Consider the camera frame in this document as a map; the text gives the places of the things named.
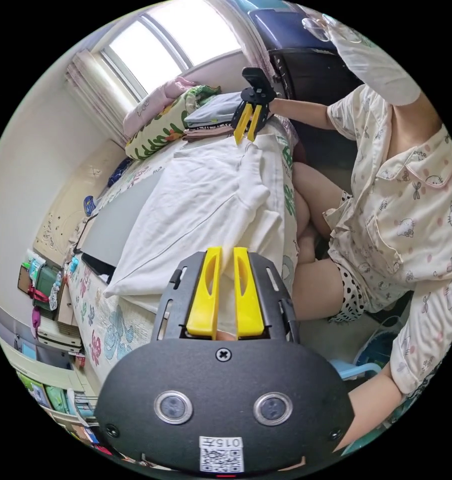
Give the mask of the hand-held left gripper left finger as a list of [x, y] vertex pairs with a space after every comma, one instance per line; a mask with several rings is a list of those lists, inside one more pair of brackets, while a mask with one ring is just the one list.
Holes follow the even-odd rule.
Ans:
[[189, 335], [215, 335], [217, 332], [221, 269], [222, 248], [207, 249], [186, 323]]

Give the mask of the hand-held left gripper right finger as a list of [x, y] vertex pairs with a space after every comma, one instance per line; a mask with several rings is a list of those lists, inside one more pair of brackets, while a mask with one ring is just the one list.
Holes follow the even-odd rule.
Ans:
[[265, 326], [247, 248], [233, 249], [233, 267], [236, 334], [262, 336]]

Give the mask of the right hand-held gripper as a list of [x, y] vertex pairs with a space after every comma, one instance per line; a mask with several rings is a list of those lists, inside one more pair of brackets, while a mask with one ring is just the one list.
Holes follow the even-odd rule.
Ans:
[[271, 87], [250, 86], [241, 92], [241, 101], [231, 120], [237, 145], [242, 142], [245, 132], [248, 132], [248, 140], [254, 142], [257, 132], [264, 128], [270, 117], [268, 104], [276, 97]]

